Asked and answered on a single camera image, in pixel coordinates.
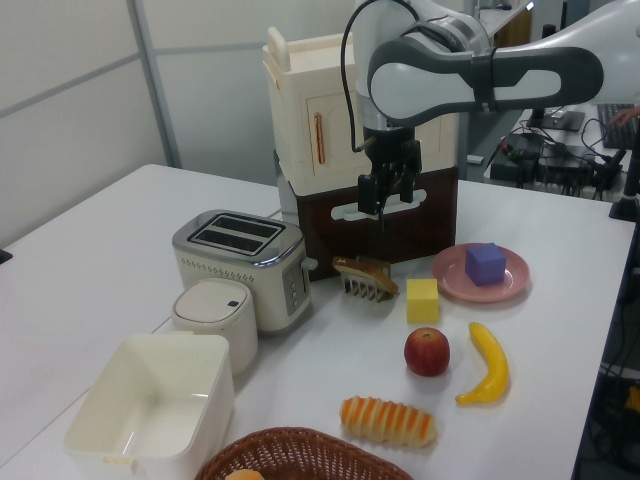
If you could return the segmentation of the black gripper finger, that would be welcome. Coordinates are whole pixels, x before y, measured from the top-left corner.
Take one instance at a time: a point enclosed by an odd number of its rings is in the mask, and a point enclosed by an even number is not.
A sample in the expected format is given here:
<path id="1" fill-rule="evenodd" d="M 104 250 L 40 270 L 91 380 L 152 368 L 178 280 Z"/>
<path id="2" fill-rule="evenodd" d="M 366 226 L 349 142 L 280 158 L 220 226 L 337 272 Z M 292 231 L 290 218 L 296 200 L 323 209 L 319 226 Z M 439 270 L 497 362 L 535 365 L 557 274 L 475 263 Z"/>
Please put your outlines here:
<path id="1" fill-rule="evenodd" d="M 413 189 L 416 178 L 421 172 L 421 147 L 419 142 L 406 144 L 406 152 L 401 161 L 400 200 L 404 203 L 413 201 Z"/>
<path id="2" fill-rule="evenodd" d="M 358 210 L 368 215 L 381 214 L 393 189 L 393 174 L 389 165 L 374 168 L 358 177 Z"/>

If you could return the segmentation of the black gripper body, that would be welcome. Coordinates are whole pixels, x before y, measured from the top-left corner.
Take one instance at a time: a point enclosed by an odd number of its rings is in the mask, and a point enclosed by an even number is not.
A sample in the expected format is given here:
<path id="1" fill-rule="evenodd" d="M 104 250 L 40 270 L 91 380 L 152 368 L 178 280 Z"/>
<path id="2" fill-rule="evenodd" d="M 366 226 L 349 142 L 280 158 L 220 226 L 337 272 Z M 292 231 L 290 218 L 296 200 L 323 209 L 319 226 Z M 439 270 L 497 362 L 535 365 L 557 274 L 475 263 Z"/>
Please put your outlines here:
<path id="1" fill-rule="evenodd" d="M 378 173 L 387 165 L 415 170 L 415 130 L 394 128 L 387 131 L 363 129 L 367 141 L 365 154 L 371 163 L 371 172 Z"/>

